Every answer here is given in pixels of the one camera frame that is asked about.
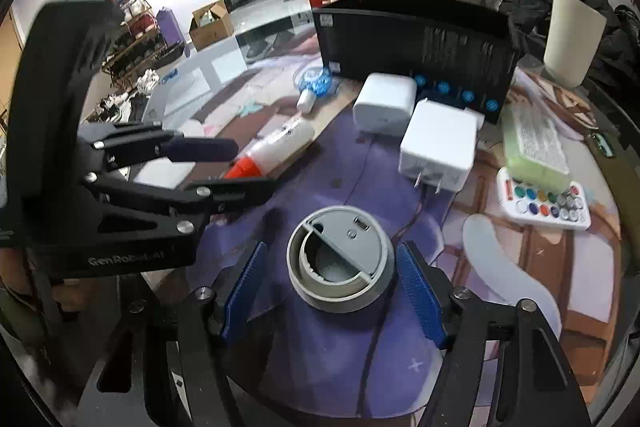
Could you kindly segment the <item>black jacket pile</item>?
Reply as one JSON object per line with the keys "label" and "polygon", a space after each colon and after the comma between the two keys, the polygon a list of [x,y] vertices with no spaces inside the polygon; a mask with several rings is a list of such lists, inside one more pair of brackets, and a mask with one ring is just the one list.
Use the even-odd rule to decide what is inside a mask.
{"label": "black jacket pile", "polygon": [[[606,19],[587,79],[629,110],[639,98],[639,17],[629,6],[608,0],[579,0]],[[502,0],[499,12],[510,18],[526,52],[544,56],[552,0]]]}

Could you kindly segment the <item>blue tape dispenser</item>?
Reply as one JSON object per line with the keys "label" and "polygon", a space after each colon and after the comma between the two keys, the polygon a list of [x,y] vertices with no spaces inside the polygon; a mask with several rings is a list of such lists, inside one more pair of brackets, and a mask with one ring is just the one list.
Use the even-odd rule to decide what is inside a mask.
{"label": "blue tape dispenser", "polygon": [[303,115],[309,114],[320,98],[334,95],[336,84],[329,69],[312,66],[301,72],[296,79],[299,97],[296,108]]}

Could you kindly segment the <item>white colourful remote control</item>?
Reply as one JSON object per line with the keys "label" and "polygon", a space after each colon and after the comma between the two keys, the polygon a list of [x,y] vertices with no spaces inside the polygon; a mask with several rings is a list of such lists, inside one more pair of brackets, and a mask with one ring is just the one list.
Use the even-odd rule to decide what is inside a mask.
{"label": "white colourful remote control", "polygon": [[586,231],[591,227],[586,192],[576,181],[565,191],[555,193],[517,180],[508,169],[501,168],[496,187],[504,217],[519,225],[570,231]]}

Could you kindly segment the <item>cream tall cup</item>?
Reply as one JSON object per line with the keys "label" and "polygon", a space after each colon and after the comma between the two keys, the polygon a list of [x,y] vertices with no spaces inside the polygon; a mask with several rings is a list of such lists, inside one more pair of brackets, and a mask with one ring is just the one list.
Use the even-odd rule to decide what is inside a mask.
{"label": "cream tall cup", "polygon": [[582,84],[596,55],[606,18],[579,0],[552,0],[544,69],[565,89]]}

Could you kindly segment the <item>shoe rack with shoes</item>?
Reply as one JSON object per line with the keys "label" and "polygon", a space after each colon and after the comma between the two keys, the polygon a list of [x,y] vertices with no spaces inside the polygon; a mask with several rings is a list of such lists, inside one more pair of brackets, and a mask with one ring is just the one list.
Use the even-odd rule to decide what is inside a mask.
{"label": "shoe rack with shoes", "polygon": [[168,46],[158,26],[158,11],[148,0],[113,0],[124,19],[107,49],[99,80],[104,95],[90,95],[85,121],[119,121],[140,112],[158,83],[158,70],[182,57],[186,40]]}

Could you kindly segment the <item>phone in olive case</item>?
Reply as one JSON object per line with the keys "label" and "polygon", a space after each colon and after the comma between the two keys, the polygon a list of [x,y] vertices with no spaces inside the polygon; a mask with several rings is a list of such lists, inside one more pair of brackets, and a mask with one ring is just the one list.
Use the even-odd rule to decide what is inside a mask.
{"label": "phone in olive case", "polygon": [[616,156],[611,143],[608,142],[608,139],[600,132],[589,133],[587,135],[587,142],[605,158],[614,158]]}

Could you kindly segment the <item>black cardboard box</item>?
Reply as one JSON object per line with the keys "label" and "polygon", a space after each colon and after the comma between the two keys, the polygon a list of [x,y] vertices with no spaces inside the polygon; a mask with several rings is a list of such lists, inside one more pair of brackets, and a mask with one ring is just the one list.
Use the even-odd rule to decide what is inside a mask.
{"label": "black cardboard box", "polygon": [[363,81],[410,77],[419,100],[495,124],[522,56],[509,17],[460,0],[337,0],[314,10],[323,65]]}

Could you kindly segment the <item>white bottle orange cap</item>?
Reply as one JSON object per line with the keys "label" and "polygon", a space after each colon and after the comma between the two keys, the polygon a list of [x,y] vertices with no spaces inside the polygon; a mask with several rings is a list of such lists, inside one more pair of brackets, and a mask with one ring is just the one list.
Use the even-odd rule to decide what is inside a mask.
{"label": "white bottle orange cap", "polygon": [[302,117],[285,124],[252,145],[224,175],[224,179],[262,178],[285,164],[314,139],[314,126]]}

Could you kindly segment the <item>grey round device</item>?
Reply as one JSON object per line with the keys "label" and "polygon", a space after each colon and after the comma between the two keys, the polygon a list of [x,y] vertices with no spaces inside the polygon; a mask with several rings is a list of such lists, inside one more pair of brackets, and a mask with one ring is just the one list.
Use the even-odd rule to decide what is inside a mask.
{"label": "grey round device", "polygon": [[334,314],[370,306],[395,273],[390,236],[370,213],[352,206],[322,208],[300,221],[285,261],[297,295]]}

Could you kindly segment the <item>green plastic case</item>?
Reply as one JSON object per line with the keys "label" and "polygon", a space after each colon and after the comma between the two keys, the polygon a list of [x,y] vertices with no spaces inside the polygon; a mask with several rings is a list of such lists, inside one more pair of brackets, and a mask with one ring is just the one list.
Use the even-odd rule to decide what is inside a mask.
{"label": "green plastic case", "polygon": [[514,179],[544,190],[570,186],[570,168],[553,121],[533,106],[518,102],[501,114],[506,169]]}

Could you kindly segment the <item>white cube charger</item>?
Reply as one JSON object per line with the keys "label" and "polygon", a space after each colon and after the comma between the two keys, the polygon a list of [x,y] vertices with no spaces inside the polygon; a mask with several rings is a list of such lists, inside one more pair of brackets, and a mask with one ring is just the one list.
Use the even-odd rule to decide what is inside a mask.
{"label": "white cube charger", "polygon": [[417,87],[410,77],[370,74],[352,108],[356,128],[362,132],[403,136],[416,105]]}

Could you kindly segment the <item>white plug adapter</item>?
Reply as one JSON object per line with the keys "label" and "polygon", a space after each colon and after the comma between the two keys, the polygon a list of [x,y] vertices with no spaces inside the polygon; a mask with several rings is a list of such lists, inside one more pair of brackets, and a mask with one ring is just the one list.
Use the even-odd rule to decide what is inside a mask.
{"label": "white plug adapter", "polygon": [[474,165],[478,127],[473,112],[427,100],[416,103],[400,143],[398,172],[414,185],[460,192]]}

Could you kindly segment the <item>brown cardboard box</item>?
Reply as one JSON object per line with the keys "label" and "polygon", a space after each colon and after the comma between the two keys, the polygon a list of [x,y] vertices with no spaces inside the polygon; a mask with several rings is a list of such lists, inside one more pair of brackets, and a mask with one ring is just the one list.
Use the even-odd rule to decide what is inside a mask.
{"label": "brown cardboard box", "polygon": [[232,36],[234,28],[224,0],[203,6],[192,13],[189,35],[198,51]]}

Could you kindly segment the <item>purple rolled yoga mat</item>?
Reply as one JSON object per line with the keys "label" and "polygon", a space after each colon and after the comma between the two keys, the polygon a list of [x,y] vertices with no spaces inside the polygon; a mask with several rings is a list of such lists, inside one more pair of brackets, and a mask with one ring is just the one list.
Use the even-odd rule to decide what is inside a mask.
{"label": "purple rolled yoga mat", "polygon": [[157,12],[156,20],[168,46],[183,42],[183,36],[177,17],[171,9],[163,8]]}

